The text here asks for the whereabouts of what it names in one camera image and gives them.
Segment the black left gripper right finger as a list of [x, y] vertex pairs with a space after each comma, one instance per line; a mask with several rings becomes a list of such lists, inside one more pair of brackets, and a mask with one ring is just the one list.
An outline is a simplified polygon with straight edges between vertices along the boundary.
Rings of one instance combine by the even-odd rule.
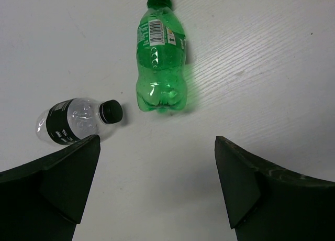
[[334, 183], [283, 168], [225, 137], [215, 161], [238, 240], [334, 240]]

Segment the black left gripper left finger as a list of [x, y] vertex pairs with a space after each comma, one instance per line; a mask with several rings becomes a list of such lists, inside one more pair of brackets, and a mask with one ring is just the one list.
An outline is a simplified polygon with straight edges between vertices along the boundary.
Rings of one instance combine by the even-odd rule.
[[101, 151], [97, 135], [1, 172], [1, 240], [72, 240]]

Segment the green plastic bottle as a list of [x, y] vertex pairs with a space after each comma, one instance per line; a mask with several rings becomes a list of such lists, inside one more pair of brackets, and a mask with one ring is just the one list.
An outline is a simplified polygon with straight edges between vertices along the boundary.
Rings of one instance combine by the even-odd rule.
[[172, 0], [147, 0], [137, 29], [137, 102], [143, 112], [181, 111], [187, 103], [184, 28]]

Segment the black cap clear bottle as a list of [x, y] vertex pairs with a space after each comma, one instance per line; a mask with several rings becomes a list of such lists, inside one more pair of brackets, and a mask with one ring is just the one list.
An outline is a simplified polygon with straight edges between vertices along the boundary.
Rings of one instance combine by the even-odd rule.
[[71, 145], [90, 135], [104, 141], [112, 136], [122, 118], [122, 106], [116, 100], [73, 98], [42, 112], [36, 122], [36, 135], [51, 145]]

